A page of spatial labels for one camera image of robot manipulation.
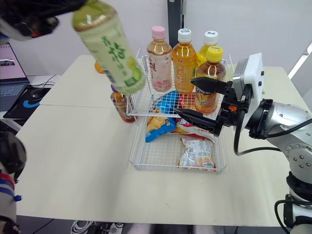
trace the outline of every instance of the laptop screen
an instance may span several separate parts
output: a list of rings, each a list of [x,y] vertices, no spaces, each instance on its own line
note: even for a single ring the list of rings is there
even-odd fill
[[[0,82],[27,80],[10,44],[0,46]]]

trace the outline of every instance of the mouse pad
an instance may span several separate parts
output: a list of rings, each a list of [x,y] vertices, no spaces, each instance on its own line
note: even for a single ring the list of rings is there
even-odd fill
[[[22,118],[28,119],[35,109],[39,106],[40,101],[31,100],[30,93],[37,88],[25,89],[24,93],[16,100],[10,110],[3,116],[4,118]]]

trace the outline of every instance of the laptop keyboard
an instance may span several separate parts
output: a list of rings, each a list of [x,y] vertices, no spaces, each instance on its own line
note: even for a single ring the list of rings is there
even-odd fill
[[[0,86],[0,97],[16,96],[24,86],[24,84]]]

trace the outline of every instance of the yellow bottle cap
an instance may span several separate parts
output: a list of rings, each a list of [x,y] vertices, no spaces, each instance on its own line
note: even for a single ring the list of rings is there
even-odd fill
[[[210,46],[207,50],[206,59],[210,62],[220,62],[222,60],[223,48],[220,46]]]

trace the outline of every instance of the white wire rack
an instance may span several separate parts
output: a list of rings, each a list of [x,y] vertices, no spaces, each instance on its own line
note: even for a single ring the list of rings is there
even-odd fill
[[[224,67],[226,68],[226,75],[223,79],[228,81],[233,76],[233,66],[231,62],[231,57],[222,61]],[[152,86],[152,76],[150,67],[148,66],[148,56],[143,56],[141,60],[141,67],[145,73],[147,82],[145,87],[136,94],[132,94],[128,97],[127,102],[127,114],[130,116],[163,116],[163,117],[179,117],[178,114],[174,112],[174,109],[169,110],[167,113],[153,113],[157,103],[162,100],[164,92],[156,91]],[[174,78],[174,66],[172,64],[172,88],[166,93],[176,90],[175,89],[175,78]],[[206,115],[208,118],[215,119],[220,108],[223,95],[217,94],[218,108],[212,114]],[[189,95],[179,95],[179,100],[176,102],[175,108],[188,108],[195,109],[195,89]]]
[[[215,168],[206,169],[201,167],[179,166],[179,160],[184,154],[184,146],[181,138],[191,138],[181,134],[164,134],[155,140],[146,143],[147,118],[140,118],[138,130],[133,143],[130,162],[138,170],[154,171],[199,171],[220,173],[226,168],[225,146],[223,136],[215,137],[213,142],[213,160]]]

